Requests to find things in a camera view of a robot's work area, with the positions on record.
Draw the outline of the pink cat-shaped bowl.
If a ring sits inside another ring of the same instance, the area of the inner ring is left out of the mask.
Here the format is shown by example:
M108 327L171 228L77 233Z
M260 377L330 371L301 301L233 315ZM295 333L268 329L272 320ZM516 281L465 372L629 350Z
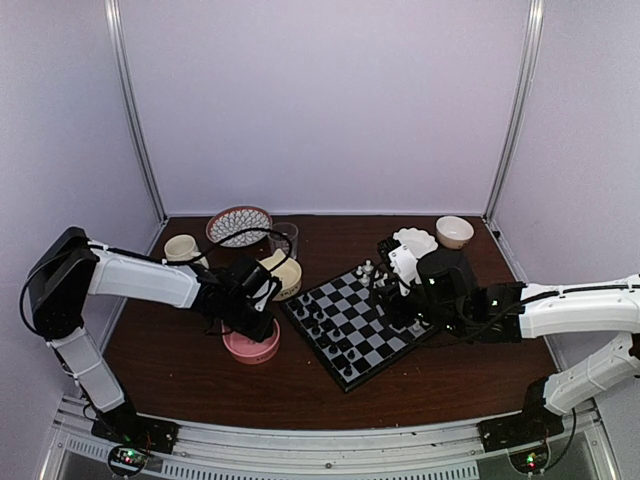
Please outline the pink cat-shaped bowl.
M222 324L222 339L226 350L239 363L259 365L269 361L279 351L281 329L279 323L273 321L273 333L262 342L255 342Z

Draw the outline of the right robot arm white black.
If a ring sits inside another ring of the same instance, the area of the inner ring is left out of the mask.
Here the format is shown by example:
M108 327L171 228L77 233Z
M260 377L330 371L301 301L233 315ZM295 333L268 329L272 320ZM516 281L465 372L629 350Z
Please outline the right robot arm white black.
M519 440L535 440L582 401L639 372L639 277L574 285L496 283L480 287L460 251L416 257L405 247L382 254L392 284L377 296L405 321L424 320L456 343L508 343L555 334L612 332L576 365L530 387L531 402L513 419Z

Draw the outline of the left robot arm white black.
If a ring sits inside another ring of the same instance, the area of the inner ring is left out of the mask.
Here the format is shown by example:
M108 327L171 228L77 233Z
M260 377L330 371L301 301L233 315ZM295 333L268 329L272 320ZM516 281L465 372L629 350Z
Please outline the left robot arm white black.
M19 297L25 326L55 352L67 374L123 444L137 442L144 424L125 406L124 387L108 366L102 344L130 300L196 312L253 341L273 329L267 305L282 288L272 267L242 256L227 267L154 259L64 230L31 268Z

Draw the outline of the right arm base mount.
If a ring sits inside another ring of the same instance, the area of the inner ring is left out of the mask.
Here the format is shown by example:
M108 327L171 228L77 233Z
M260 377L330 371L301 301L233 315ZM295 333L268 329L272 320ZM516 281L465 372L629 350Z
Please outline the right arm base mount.
M520 412L484 420L477 427L485 452L542 442L564 432L562 417L552 413Z

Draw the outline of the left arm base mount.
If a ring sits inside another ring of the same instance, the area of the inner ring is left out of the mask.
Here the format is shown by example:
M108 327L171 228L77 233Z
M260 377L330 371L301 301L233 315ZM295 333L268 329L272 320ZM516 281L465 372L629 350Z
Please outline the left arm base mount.
M91 428L95 437L163 454L173 452L178 431L179 426L171 421L113 412L98 412Z

